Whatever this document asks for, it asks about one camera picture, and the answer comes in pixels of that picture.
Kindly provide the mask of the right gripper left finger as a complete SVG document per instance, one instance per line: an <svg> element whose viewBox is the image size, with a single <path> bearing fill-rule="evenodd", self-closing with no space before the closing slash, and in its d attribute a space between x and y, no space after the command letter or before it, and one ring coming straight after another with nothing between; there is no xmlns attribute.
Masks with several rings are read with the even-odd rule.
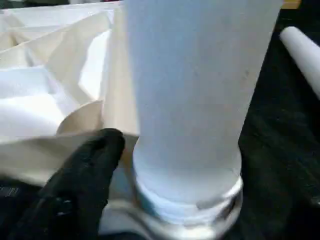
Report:
<svg viewBox="0 0 320 240"><path fill-rule="evenodd" d="M124 148L124 134L115 128L100 130L82 144L37 193L12 239L96 240Z"/></svg>

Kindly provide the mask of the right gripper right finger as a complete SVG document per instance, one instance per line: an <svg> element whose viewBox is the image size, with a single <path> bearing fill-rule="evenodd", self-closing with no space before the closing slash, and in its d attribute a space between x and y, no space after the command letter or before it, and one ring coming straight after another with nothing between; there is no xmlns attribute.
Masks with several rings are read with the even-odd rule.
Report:
<svg viewBox="0 0 320 240"><path fill-rule="evenodd" d="M292 151L240 142L243 205L226 240L318 240L320 179Z"/></svg>

